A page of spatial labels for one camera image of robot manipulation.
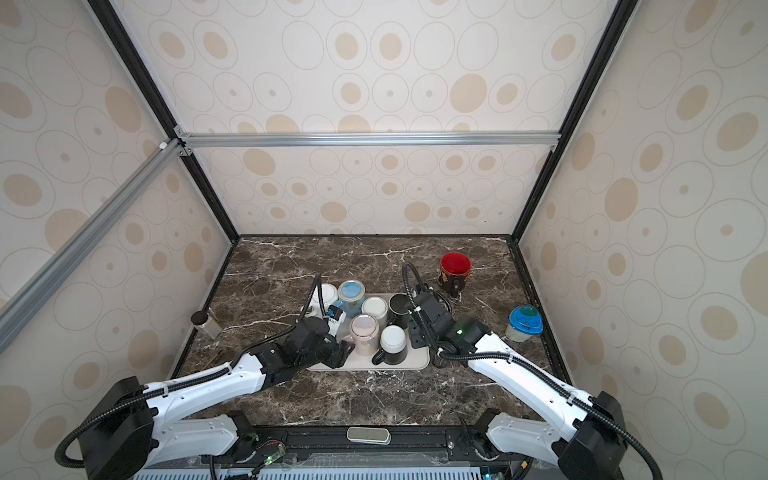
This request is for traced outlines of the white ribbed mug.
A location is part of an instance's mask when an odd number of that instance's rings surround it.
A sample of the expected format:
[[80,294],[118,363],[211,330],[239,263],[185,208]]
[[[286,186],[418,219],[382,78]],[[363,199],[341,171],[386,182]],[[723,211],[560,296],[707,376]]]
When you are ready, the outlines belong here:
[[322,283],[319,288],[315,287],[312,290],[312,297],[306,316],[320,318],[322,310],[328,312],[329,307],[337,302],[338,299],[337,288],[330,283]]

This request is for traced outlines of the black skull mug red inside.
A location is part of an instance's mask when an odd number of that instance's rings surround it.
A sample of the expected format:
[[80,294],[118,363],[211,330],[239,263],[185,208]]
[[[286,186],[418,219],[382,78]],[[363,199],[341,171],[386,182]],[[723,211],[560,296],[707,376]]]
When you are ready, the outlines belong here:
[[472,271],[472,262],[460,252],[449,252],[440,260],[439,287],[452,298],[458,298],[464,290]]

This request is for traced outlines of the pink iridescent mug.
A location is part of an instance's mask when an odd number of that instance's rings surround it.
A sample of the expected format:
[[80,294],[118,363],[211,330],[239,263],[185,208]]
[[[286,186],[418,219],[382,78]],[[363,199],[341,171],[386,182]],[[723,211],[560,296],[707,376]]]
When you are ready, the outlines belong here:
[[354,352],[362,357],[372,357],[379,350],[380,323],[368,314],[357,315],[350,324],[355,349]]

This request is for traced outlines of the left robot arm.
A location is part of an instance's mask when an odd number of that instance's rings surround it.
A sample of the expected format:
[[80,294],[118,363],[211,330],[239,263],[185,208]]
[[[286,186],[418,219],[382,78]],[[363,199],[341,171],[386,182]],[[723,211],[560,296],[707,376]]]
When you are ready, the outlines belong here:
[[175,445],[181,439],[177,422],[287,382],[310,366],[339,368],[353,349],[352,341],[331,334],[326,321],[309,317],[244,349],[234,362],[165,382],[124,378],[73,431],[82,457],[70,463],[90,479],[127,479],[154,461],[189,456],[193,449]]

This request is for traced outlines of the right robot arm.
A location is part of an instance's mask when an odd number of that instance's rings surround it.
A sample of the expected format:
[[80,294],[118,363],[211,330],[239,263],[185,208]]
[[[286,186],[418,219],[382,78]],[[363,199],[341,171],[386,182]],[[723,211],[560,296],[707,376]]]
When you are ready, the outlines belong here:
[[493,450],[555,464],[568,479],[618,477],[629,447],[618,400],[557,379],[475,319],[456,321],[431,290],[408,298],[413,325],[436,357],[488,377],[542,418],[492,414],[480,437]]

